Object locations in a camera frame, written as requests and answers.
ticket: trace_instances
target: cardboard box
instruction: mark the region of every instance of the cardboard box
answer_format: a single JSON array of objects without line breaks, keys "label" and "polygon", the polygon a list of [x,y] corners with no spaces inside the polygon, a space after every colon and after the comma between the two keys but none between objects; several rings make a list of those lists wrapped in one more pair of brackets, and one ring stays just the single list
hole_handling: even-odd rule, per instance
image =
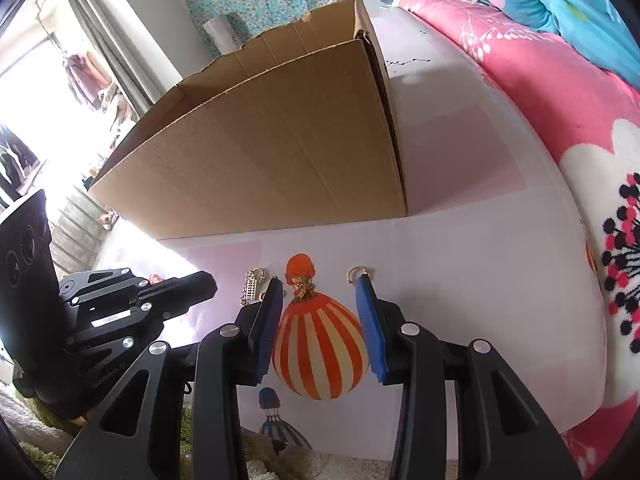
[{"label": "cardboard box", "polygon": [[404,216],[401,174],[380,46],[343,0],[178,83],[91,193],[178,238]]}]

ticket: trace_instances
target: red balloon top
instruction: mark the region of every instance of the red balloon top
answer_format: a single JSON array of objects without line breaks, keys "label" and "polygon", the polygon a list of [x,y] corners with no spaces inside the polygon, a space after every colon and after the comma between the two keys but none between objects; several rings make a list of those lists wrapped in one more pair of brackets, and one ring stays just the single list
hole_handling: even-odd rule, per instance
[{"label": "red balloon top", "polygon": [[316,269],[314,268],[314,263],[311,261],[311,258],[304,253],[290,257],[287,262],[287,272],[285,277],[289,285],[294,285],[293,278],[306,276],[311,279],[315,275]]}]

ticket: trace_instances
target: keychain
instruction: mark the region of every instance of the keychain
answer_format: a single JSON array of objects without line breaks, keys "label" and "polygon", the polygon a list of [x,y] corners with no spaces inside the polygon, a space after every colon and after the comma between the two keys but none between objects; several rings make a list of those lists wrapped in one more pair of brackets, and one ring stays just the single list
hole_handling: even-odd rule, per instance
[{"label": "keychain", "polygon": [[266,277],[266,272],[260,267],[247,272],[244,279],[242,296],[240,297],[240,304],[242,306],[248,305],[256,300],[259,286],[266,280]]}]

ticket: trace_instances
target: hot air balloon print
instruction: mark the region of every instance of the hot air balloon print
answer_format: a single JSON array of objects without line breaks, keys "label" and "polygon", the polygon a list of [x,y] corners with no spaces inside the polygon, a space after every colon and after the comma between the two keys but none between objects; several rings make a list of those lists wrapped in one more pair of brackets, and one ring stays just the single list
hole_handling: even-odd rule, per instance
[{"label": "hot air balloon print", "polygon": [[311,444],[309,444],[302,433],[286,420],[280,418],[280,399],[273,388],[261,389],[258,398],[260,400],[260,407],[267,416],[267,420],[264,421],[260,428],[260,434],[275,438],[287,444],[311,449]]},{"label": "hot air balloon print", "polygon": [[315,400],[337,399],[360,383],[369,358],[357,316],[317,292],[311,281],[315,274],[306,254],[287,263],[294,299],[280,319],[271,361],[291,391]]}]

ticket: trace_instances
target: blue gripper pad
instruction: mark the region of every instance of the blue gripper pad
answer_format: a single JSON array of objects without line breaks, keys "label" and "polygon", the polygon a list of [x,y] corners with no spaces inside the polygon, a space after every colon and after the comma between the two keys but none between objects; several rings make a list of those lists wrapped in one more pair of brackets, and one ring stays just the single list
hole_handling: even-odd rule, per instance
[{"label": "blue gripper pad", "polygon": [[271,351],[282,313],[282,297],[282,282],[277,278],[271,278],[250,333],[250,338],[254,341],[255,373],[258,382],[261,382],[269,371]]},{"label": "blue gripper pad", "polygon": [[388,366],[385,358],[385,337],[379,319],[380,304],[366,274],[356,280],[356,307],[369,353],[371,371],[375,373],[378,382],[385,383]]}]

